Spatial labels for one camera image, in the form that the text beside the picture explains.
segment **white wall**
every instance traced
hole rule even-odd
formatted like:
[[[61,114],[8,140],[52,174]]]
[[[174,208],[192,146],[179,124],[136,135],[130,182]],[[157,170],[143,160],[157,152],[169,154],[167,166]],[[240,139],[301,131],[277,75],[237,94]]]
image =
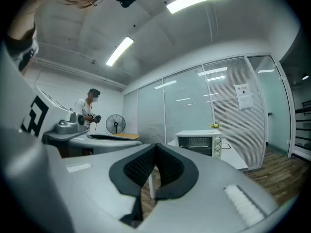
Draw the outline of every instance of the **white wall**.
[[[130,83],[123,91],[127,94],[138,89],[156,79],[168,76],[172,73],[186,69],[188,67],[210,62],[216,59],[226,58],[233,55],[243,55],[247,53],[270,52],[270,46],[266,41],[261,39],[236,39],[225,42],[211,44],[200,49],[196,49],[175,58],[164,65],[150,71],[149,73]]]
[[[284,1],[276,1],[274,17],[268,35],[272,55],[280,61],[295,40],[300,21],[291,7]]]
[[[114,87],[112,86],[75,74],[40,66],[35,62],[31,63],[24,79],[31,87],[36,85],[68,109],[72,108],[78,99],[87,98],[87,92],[91,88],[98,89],[101,95],[98,103],[93,103],[93,113],[101,115],[102,120],[97,125],[96,133],[110,134],[106,129],[107,118],[113,114],[122,116],[123,95],[120,91],[113,90]],[[92,123],[91,132],[94,132],[94,130],[95,123]]]

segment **wooden floor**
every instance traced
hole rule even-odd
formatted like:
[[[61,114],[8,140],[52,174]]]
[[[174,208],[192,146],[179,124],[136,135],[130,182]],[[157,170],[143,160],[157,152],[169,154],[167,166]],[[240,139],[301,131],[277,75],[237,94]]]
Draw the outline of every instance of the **wooden floor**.
[[[267,149],[262,168],[245,172],[249,178],[260,184],[267,192],[273,195],[276,201],[282,205],[288,199],[293,198],[307,178],[309,164],[292,157],[285,156]],[[154,169],[155,189],[160,187],[160,173]],[[156,203],[150,198],[148,181],[141,190],[141,206],[143,217],[146,218],[155,207]]]

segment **white machine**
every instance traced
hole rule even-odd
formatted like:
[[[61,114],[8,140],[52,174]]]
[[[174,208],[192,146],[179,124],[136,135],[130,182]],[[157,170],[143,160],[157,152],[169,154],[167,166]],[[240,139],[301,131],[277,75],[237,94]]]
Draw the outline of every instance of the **white machine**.
[[[222,134],[219,130],[189,130],[176,134],[176,145],[221,159]]]

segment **person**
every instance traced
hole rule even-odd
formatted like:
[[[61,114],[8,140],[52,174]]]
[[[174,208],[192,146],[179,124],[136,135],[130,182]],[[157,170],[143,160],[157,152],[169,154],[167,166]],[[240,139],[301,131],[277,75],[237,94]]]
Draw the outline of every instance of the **person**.
[[[35,13],[47,0],[27,0],[16,15],[4,39],[6,48],[20,72],[24,75],[30,60],[38,53]],[[64,0],[67,5],[80,9],[97,6],[103,0]]]
[[[87,93],[87,98],[86,99],[79,99],[76,101],[73,112],[80,113],[84,116],[85,120],[85,126],[90,131],[90,126],[93,121],[96,121],[96,116],[93,114],[93,108],[92,108],[92,103],[93,102],[98,102],[98,97],[101,94],[100,91],[96,89],[90,89],[90,91]]]

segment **black fan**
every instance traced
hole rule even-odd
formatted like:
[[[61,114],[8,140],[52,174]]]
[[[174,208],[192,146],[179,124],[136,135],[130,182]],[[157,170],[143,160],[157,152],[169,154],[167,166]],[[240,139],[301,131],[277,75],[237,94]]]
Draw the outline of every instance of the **black fan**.
[[[125,120],[120,115],[112,115],[106,121],[106,128],[112,134],[119,134],[125,128]]]

